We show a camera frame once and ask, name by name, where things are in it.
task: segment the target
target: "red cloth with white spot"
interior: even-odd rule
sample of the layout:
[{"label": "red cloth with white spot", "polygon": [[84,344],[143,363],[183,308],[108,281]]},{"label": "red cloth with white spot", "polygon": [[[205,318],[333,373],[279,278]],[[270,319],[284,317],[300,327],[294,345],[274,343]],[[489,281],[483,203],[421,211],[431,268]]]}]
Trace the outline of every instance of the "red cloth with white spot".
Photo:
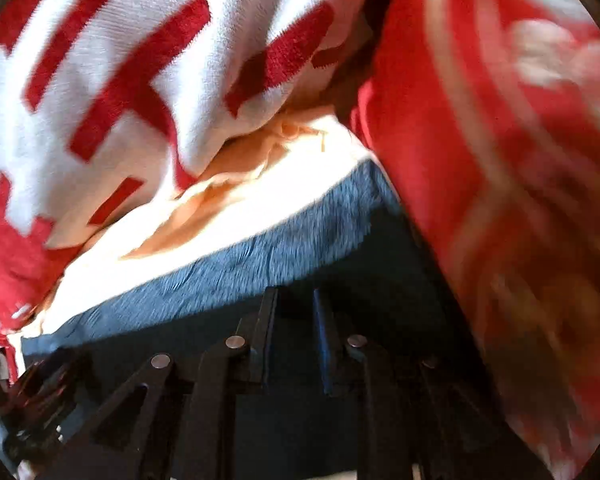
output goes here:
[{"label": "red cloth with white spot", "polygon": [[363,0],[11,0],[0,14],[0,338],[103,224],[326,86]]},{"label": "red cloth with white spot", "polygon": [[572,478],[600,440],[599,30],[539,0],[393,0],[352,125],[512,427]]}]

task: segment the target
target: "red patterned cloth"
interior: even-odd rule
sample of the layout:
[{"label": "red patterned cloth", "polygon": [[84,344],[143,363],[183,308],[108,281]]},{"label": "red patterned cloth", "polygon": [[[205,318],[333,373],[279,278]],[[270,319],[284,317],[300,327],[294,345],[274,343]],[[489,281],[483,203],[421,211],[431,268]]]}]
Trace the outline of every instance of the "red patterned cloth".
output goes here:
[{"label": "red patterned cloth", "polygon": [[0,14],[0,338],[103,224],[195,182],[331,78],[363,0],[11,0]]},{"label": "red patterned cloth", "polygon": [[352,115],[432,245],[509,421],[600,440],[600,32],[537,0],[393,0]]}]

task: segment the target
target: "dark blue fabric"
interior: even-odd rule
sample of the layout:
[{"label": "dark blue fabric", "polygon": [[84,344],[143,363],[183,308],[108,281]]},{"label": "dark blue fabric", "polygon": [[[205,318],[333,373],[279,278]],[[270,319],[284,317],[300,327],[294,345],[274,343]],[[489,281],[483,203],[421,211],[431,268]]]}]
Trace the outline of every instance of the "dark blue fabric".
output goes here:
[{"label": "dark blue fabric", "polygon": [[[87,349],[108,394],[157,352],[178,362],[232,334],[244,314],[257,311],[269,285],[287,285],[286,304],[306,316],[321,286],[359,332],[390,351],[435,354],[488,388],[452,294],[371,161],[283,224],[106,301],[53,334],[24,339],[22,349],[27,363],[59,346]],[[238,403],[237,420],[257,425],[246,433],[237,428],[240,479],[355,468],[355,453],[344,451],[350,439],[342,439],[352,435],[354,415],[320,395],[310,326],[287,332],[290,338],[298,353],[279,369],[298,376],[297,387]],[[83,420],[91,409],[82,402],[75,417]],[[262,410],[268,415],[258,415]]]}]

